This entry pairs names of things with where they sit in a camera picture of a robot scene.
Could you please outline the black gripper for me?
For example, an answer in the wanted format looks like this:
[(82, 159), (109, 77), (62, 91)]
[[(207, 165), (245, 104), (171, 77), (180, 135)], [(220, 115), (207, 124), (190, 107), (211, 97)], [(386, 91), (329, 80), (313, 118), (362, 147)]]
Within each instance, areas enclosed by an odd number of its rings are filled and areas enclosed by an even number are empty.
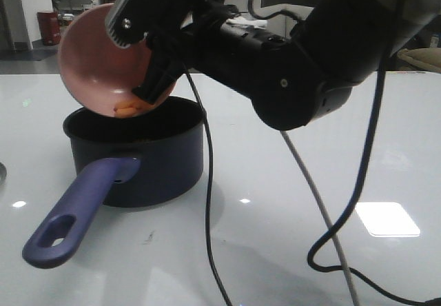
[(155, 105), (186, 68), (206, 75), (237, 75), (238, 36), (226, 21), (238, 13), (225, 0), (116, 0), (105, 17), (109, 38), (126, 49), (145, 38), (150, 61), (139, 99)]

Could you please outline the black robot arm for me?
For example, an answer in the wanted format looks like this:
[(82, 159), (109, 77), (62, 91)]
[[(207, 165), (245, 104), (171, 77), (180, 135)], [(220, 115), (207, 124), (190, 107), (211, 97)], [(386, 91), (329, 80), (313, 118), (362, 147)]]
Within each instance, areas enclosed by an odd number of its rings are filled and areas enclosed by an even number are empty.
[(229, 24), (225, 0), (116, 0), (105, 25), (120, 48), (152, 59), (134, 93), (154, 102), (194, 68), (246, 96), (259, 118), (292, 130), (328, 114), (352, 87), (440, 13), (440, 0), (320, 0), (289, 38)]

